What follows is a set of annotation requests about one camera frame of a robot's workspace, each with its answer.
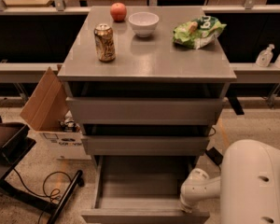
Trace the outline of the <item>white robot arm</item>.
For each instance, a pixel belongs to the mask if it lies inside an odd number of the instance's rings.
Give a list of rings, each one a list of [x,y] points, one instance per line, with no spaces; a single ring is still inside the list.
[[[180,189],[180,205],[220,199],[221,224],[280,224],[280,149],[246,139],[225,151],[221,175],[193,169]]]

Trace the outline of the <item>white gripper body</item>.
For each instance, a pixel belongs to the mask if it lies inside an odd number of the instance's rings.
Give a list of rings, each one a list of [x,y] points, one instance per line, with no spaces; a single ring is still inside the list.
[[[180,207],[186,213],[198,209],[198,203],[220,197],[221,177],[210,178],[209,174],[194,168],[180,188]]]

